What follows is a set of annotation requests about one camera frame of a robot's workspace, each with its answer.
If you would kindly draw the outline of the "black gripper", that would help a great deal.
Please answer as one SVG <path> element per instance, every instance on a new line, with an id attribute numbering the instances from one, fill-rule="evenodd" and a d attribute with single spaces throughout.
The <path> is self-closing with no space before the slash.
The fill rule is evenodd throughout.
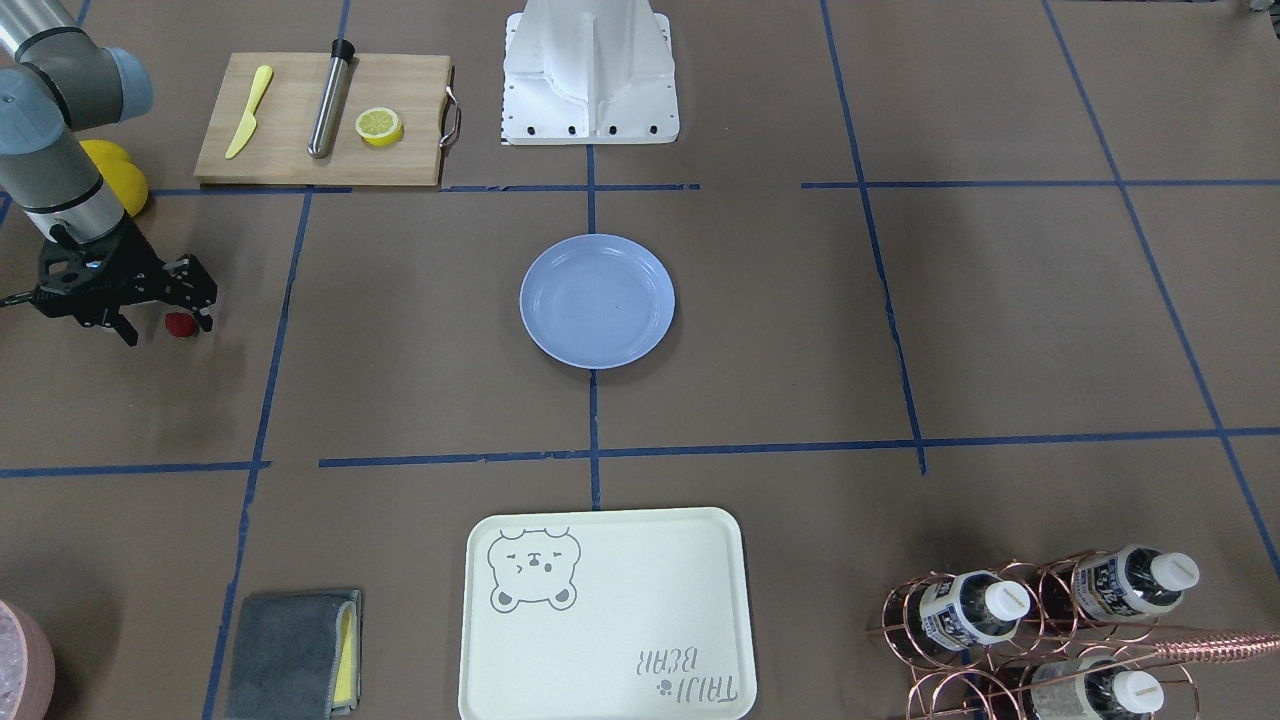
<path id="1" fill-rule="evenodd" d="M 163 260 L 131 217 L 90 242 L 77 241 L 65 222 L 55 222 L 32 290 L 32 305 L 45 316 L 111 325 L 129 347 L 138 345 L 140 334 L 123 307 L 147 302 L 182 307 L 207 333 L 214 329 L 216 301 L 218 284 L 193 254 Z"/>

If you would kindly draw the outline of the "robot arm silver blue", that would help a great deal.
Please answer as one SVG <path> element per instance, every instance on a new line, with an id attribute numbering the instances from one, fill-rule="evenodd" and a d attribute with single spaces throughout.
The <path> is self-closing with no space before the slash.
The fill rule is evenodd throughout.
<path id="1" fill-rule="evenodd" d="M 97 45 L 59 1 L 1 8 L 3 190 L 44 237 L 33 288 L 3 299 L 44 316 L 115 332 L 136 346 L 124 309 L 172 307 L 177 337 L 214 328 L 218 284 L 191 254 L 156 255 L 77 133 L 142 117 L 154 105 L 143 64 Z"/>

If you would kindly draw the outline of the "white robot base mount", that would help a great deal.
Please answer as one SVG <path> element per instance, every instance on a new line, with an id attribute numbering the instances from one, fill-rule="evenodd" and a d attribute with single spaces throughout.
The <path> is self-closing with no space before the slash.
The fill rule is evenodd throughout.
<path id="1" fill-rule="evenodd" d="M 678 140 L 669 18 L 649 1 L 529 1 L 506 19 L 500 141 Z"/>

